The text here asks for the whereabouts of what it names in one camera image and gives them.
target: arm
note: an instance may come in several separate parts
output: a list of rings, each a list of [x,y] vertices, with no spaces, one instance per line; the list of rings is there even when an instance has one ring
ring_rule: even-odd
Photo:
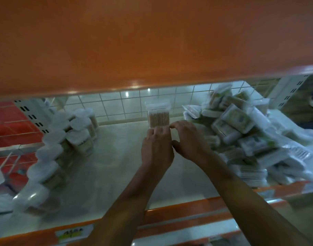
[[[301,232],[228,169],[194,124],[178,121],[170,127],[179,133],[180,142],[173,141],[175,150],[207,174],[251,245],[311,245]]]
[[[141,153],[142,166],[82,245],[132,243],[153,190],[174,160],[170,128],[149,129]]]

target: store shelf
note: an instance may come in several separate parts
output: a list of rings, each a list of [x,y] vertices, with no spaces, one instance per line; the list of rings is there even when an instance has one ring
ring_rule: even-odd
[[[0,0],[0,98],[313,74],[313,0]]]
[[[271,113],[288,128],[296,126],[279,110]],[[147,128],[146,121],[101,126],[93,155],[76,159],[70,169],[71,180],[61,194],[64,204],[60,212],[43,219],[14,214],[0,238],[0,245],[34,245],[39,241],[41,246],[51,246],[58,243],[56,231],[85,226],[100,219],[141,165],[141,141]],[[172,137],[178,139],[175,130],[172,130]],[[313,151],[313,143],[307,147]],[[313,159],[309,168],[313,172]],[[255,191],[269,200],[313,192],[313,183],[307,181],[289,186],[270,183],[270,187]],[[136,238],[230,218],[223,200],[203,171],[176,154],[152,194]]]

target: price tag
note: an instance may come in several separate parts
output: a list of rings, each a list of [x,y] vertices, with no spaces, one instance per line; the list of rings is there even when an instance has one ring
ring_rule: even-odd
[[[274,189],[270,189],[270,190],[266,190],[263,192],[257,192],[261,197],[263,197],[264,199],[271,199],[274,198],[274,193],[275,190]]]
[[[79,239],[84,239],[90,235],[93,231],[94,225],[89,224],[86,226],[70,228],[67,230],[56,231],[56,237],[58,238],[59,243],[76,241]]]
[[[307,183],[301,193],[313,193],[313,182]]]

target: pile of packets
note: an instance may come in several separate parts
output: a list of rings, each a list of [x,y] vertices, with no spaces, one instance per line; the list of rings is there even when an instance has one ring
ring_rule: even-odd
[[[246,91],[232,95],[231,87],[220,84],[208,102],[183,106],[184,119],[213,130],[215,135],[205,136],[208,144],[250,187],[268,186],[268,175],[281,185],[313,181],[313,153],[303,146],[313,141],[313,130],[286,128],[271,117],[268,98],[251,100]]]

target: hand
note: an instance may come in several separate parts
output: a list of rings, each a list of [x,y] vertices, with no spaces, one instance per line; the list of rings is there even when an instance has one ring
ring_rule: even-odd
[[[174,160],[169,126],[149,129],[143,140],[141,152],[142,166],[161,170],[164,174]]]
[[[172,145],[177,153],[200,166],[206,157],[212,156],[212,150],[195,125],[188,121],[177,121],[170,128],[178,130],[180,142],[173,140]]]

